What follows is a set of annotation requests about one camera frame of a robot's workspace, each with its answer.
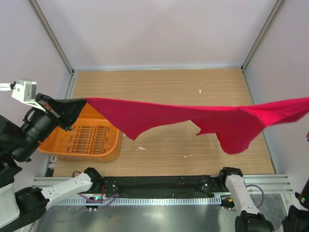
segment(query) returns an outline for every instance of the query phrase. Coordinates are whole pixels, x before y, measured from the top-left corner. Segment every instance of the wooden tabletop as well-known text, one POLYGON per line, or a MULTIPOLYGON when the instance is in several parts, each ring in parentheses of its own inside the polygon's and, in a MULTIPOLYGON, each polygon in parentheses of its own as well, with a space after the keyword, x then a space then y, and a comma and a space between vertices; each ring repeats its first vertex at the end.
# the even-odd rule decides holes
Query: wooden tabletop
MULTIPOLYGON (((240 69, 80 72, 73 97, 175 105, 252 104, 240 69)), ((87 167, 95 167, 102 176, 218 174, 224 166, 241 168, 244 174, 274 173, 261 134, 248 150, 228 155, 221 149, 216 135, 196 136, 198 132, 199 128, 187 121, 153 128, 135 141, 124 136, 115 161, 58 159, 54 176, 72 176, 74 171, 82 172, 87 167)))

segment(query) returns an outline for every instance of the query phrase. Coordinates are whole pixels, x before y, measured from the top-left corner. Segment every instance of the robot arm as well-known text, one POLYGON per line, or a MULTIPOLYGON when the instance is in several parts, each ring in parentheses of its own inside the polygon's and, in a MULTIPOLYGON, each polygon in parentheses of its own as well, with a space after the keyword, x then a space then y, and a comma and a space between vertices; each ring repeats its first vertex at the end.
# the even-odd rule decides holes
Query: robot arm
POLYGON ((94 168, 58 185, 24 188, 16 193, 9 184, 0 189, 0 232, 13 232, 29 225, 57 202, 80 192, 98 192, 103 178, 94 168))
POLYGON ((0 115, 0 232, 22 228, 39 219, 56 202, 79 192, 98 191, 102 185, 99 173, 88 168, 60 185, 25 188, 14 193, 14 176, 22 170, 15 160, 31 161, 32 153, 56 127, 72 130, 86 100, 54 100, 40 93, 36 95, 36 83, 32 81, 0 84, 0 91, 8 90, 13 91, 13 98, 32 108, 21 127, 0 115))
POLYGON ((235 220, 236 232, 273 232, 272 223, 267 221, 254 205, 245 185, 240 169, 224 167, 219 173, 221 184, 225 185, 240 216, 235 220))

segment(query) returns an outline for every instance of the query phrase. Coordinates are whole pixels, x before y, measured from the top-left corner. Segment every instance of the metal plate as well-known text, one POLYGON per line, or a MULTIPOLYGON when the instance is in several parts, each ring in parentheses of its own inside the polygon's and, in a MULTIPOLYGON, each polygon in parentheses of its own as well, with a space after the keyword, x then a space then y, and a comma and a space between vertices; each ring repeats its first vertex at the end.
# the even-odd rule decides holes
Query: metal plate
MULTIPOLYGON (((195 199, 127 199, 119 198, 112 203, 113 206, 146 206, 146 205, 193 205, 193 204, 221 204, 221 197, 215 196, 214 198, 195 198, 195 199)), ((94 205, 93 203, 86 203, 84 198, 73 196, 63 201, 58 202, 59 206, 81 206, 81 205, 94 205)))
MULTIPOLYGON (((260 194, 251 195, 254 203, 260 194)), ((36 232, 235 232, 237 213, 218 205, 116 206, 84 211, 84 206, 54 206, 39 220, 36 232), (66 220, 84 211, 75 218, 66 220)), ((267 194, 261 212, 276 232, 286 212, 280 194, 267 194)))

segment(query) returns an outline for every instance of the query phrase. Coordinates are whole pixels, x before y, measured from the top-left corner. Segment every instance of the red towel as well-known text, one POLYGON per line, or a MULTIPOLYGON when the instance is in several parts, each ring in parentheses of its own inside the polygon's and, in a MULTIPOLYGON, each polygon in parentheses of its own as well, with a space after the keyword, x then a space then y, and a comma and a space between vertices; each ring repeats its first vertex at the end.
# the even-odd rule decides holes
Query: red towel
POLYGON ((106 98, 86 98, 115 127, 135 140, 153 127, 191 120, 201 131, 216 133, 228 154, 246 150, 264 128, 295 122, 309 112, 309 98, 252 106, 183 106, 106 98))

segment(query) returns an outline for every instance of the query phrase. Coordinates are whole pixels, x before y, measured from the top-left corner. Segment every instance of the orange plastic crate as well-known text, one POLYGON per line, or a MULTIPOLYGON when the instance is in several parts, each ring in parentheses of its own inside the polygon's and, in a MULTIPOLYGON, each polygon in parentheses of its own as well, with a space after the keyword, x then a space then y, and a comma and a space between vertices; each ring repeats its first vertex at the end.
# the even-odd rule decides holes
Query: orange plastic crate
POLYGON ((122 133, 87 104, 73 130, 56 128, 38 150, 61 159, 109 162, 118 157, 121 138, 122 133))

